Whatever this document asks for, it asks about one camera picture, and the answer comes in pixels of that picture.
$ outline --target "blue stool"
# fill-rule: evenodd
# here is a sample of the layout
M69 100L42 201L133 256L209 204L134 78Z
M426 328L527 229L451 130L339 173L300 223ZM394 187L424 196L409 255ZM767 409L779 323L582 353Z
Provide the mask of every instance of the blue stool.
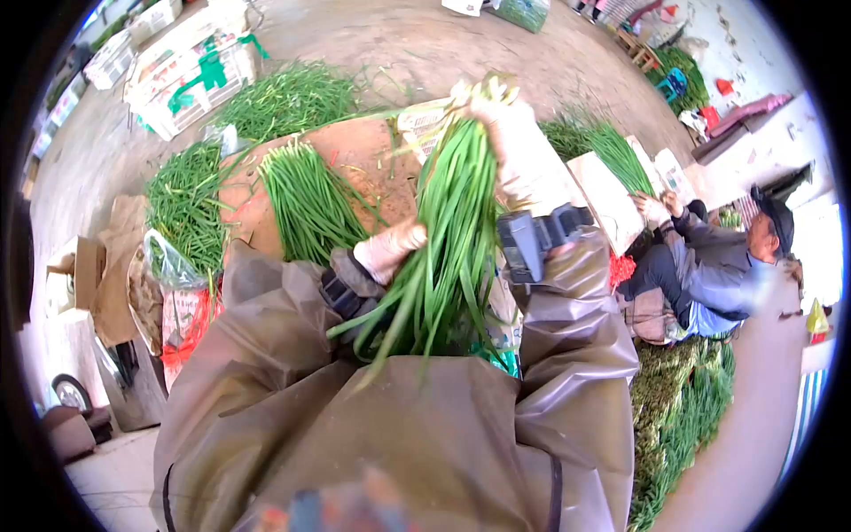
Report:
M686 94L686 75L678 68L671 68L665 79L656 85L656 88L665 96L665 101L669 104L678 96Z

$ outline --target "brown raincoat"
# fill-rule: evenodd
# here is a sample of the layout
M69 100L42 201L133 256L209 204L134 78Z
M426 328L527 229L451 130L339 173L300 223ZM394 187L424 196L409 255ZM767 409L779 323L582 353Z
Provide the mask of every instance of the brown raincoat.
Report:
M183 368L154 455L160 530L229 530L300 489L396 485L420 530L622 530L633 471L637 355L586 228L519 295L523 380L475 357L335 360L319 266L231 247L226 311Z

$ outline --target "yellow bag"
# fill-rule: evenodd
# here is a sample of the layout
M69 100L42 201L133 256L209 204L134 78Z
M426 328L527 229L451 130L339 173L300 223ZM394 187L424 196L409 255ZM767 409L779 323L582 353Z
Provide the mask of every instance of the yellow bag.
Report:
M819 300L814 299L813 308L809 311L809 316L807 316L807 330L817 335L819 333L826 333L830 328L831 326L827 323L825 309L822 308Z

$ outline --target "bundle of chives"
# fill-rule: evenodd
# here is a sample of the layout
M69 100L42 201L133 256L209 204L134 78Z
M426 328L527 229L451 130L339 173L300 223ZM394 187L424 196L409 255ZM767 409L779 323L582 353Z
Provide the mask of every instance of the bundle of chives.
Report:
M600 157L612 174L623 183L630 194L636 191L653 196L655 192L632 147L612 124L599 123L590 135L591 149Z
M270 150L260 175L275 210L285 260L328 266L334 247L352 248L368 237L347 197L371 207L325 166L312 146L296 141Z
M497 92L494 81L491 85L489 97L504 94L504 86ZM506 100L516 95L511 91ZM409 256L373 311L328 331L334 338L362 325L353 349L372 364L358 388L371 382L391 355L468 354L476 340L485 346L483 356L496 355L485 330L498 245L496 170L484 126L450 114L418 183L418 217L427 244Z

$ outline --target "gray jacket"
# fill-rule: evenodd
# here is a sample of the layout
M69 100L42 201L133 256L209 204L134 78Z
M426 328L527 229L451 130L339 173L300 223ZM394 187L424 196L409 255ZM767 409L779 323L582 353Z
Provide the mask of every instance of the gray jacket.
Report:
M695 301L721 312L752 314L759 307L776 268L751 255L745 233L706 224L688 208L663 229L667 223L677 229L665 235L677 277Z

